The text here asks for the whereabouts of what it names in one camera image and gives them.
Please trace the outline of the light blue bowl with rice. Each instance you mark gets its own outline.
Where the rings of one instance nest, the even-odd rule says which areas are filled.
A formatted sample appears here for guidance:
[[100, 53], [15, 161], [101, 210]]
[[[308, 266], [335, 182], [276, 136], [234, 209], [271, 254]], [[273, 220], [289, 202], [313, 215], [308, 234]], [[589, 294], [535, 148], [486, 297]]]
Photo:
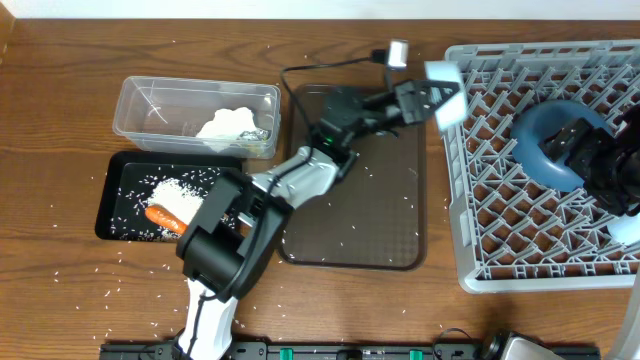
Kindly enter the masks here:
[[425, 63], [431, 100], [436, 106], [435, 120], [440, 132], [460, 124], [467, 118], [467, 95], [462, 73], [454, 62], [432, 61]]

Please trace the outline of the dark blue plate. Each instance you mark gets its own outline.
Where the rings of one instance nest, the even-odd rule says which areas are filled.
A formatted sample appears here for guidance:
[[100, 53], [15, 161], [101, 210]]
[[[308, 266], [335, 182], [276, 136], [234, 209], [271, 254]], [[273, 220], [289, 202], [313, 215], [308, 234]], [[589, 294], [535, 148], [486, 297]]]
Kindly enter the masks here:
[[579, 118], [585, 118], [594, 128], [603, 128], [609, 135], [613, 134], [596, 111], [570, 100], [536, 104], [513, 123], [510, 136], [517, 144], [512, 155], [522, 165], [524, 173], [539, 185], [561, 192], [572, 192], [583, 187], [584, 180], [564, 164], [567, 154], [552, 161], [540, 148], [544, 140], [555, 136], [564, 126]]

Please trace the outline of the yellow green snack wrapper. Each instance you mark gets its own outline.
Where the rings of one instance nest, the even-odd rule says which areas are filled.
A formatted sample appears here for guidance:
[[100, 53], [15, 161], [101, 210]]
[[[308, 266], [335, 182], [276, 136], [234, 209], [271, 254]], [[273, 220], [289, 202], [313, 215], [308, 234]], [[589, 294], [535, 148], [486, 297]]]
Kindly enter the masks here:
[[254, 153], [263, 152], [263, 147], [268, 143], [271, 132], [266, 129], [256, 128], [251, 131], [243, 131], [239, 137], [239, 141], [247, 142], [247, 148]]

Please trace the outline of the white napkin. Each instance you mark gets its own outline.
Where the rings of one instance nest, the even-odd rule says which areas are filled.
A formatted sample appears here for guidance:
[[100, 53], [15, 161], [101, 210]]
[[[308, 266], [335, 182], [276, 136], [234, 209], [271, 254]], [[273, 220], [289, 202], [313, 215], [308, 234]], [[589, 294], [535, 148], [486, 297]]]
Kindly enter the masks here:
[[220, 152], [242, 139], [243, 134], [255, 132], [254, 113], [247, 107], [235, 110], [219, 109], [214, 118], [203, 125], [196, 137], [213, 151]]

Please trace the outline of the orange carrot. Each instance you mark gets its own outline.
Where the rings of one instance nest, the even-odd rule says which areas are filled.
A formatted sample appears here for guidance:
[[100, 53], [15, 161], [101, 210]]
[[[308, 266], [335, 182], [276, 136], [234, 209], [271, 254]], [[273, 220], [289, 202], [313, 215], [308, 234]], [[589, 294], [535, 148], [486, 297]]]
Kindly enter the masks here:
[[179, 235], [183, 235], [187, 230], [187, 225], [184, 222], [162, 206], [152, 205], [147, 207], [145, 216], [151, 222]]

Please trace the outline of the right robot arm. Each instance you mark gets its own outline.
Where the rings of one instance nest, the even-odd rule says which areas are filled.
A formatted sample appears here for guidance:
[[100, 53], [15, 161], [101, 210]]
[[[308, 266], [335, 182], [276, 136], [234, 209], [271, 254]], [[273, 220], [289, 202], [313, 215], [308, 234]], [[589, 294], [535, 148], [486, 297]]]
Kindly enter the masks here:
[[611, 236], [629, 240], [639, 234], [639, 108], [628, 109], [622, 119], [626, 127], [613, 136], [599, 116], [574, 116], [538, 146], [550, 165], [580, 178], [601, 208], [618, 217]]

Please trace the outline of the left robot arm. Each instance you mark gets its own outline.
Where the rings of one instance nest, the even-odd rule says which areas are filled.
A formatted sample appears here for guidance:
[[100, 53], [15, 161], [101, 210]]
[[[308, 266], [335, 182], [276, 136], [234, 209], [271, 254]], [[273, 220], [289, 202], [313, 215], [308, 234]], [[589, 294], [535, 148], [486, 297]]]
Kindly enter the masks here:
[[178, 241], [190, 291], [179, 359], [219, 359], [231, 344], [239, 299], [256, 284], [292, 213], [342, 182], [358, 156], [353, 142], [436, 119], [445, 129], [466, 115], [458, 80], [413, 80], [378, 94], [337, 86], [324, 96], [307, 145], [269, 171], [223, 174]]

